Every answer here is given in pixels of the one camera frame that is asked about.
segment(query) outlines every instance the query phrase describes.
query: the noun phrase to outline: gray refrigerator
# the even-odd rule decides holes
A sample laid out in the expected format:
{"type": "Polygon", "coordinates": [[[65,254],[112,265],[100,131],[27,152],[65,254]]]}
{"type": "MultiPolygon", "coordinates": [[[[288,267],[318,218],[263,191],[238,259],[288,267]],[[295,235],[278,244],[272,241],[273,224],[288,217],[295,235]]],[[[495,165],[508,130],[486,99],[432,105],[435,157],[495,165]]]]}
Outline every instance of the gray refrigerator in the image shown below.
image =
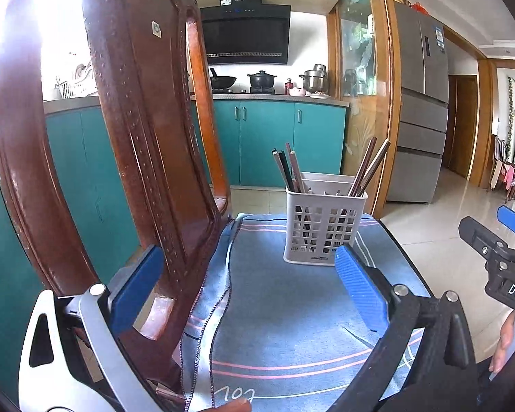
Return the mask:
{"type": "Polygon", "coordinates": [[[443,25],[395,3],[402,107],[388,201],[429,203],[443,157],[448,122],[448,58],[443,25]]]}

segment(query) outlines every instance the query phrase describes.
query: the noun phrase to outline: utensil basket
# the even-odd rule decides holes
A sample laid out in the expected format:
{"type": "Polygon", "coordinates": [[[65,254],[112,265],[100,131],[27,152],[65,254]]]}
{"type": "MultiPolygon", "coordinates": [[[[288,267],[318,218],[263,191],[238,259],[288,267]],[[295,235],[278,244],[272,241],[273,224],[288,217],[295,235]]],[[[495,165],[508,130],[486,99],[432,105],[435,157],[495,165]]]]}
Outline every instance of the utensil basket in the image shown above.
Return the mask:
{"type": "Polygon", "coordinates": [[[334,266],[335,250],[355,241],[368,195],[347,196],[355,177],[302,172],[310,193],[286,189],[284,260],[334,266]]]}

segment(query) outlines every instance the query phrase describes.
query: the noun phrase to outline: doorway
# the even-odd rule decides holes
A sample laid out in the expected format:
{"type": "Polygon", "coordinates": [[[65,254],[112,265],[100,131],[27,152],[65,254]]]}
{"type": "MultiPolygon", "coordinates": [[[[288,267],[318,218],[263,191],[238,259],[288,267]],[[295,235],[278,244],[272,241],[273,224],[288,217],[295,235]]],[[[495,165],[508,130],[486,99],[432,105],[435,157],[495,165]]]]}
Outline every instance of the doorway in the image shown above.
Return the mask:
{"type": "Polygon", "coordinates": [[[478,86],[474,75],[449,75],[448,125],[443,167],[467,179],[473,159],[478,86]]]}

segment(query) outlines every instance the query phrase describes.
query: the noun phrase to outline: metal screw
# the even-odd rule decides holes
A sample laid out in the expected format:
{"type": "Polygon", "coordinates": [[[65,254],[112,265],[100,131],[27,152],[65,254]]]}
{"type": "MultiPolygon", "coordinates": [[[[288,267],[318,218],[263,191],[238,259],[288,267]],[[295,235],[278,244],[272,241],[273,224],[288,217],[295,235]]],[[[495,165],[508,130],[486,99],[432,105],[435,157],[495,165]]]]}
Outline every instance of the metal screw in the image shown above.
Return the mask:
{"type": "Polygon", "coordinates": [[[395,285],[393,291],[397,296],[406,296],[408,294],[408,287],[406,285],[395,285]]]}
{"type": "Polygon", "coordinates": [[[458,295],[454,291],[447,291],[446,298],[451,302],[456,302],[459,299],[458,295]]]}
{"type": "Polygon", "coordinates": [[[105,292],[105,285],[103,283],[96,283],[92,285],[89,289],[89,293],[92,296],[101,296],[105,292]]]}

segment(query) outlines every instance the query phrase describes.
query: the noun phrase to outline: chair seat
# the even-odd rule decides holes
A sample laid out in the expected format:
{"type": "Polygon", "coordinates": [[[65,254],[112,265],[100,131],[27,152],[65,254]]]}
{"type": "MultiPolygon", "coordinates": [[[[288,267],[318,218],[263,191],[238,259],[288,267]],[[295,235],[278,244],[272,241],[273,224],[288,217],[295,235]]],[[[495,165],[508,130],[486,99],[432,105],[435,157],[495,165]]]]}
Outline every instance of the chair seat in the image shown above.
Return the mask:
{"type": "MultiPolygon", "coordinates": [[[[335,268],[283,260],[286,219],[241,215],[221,236],[181,345],[189,411],[246,396],[254,411],[326,411],[378,341],[335,268]]],[[[429,296],[383,226],[365,215],[354,248],[391,283],[429,296]]],[[[385,395],[399,391],[415,330],[385,395]]]]}

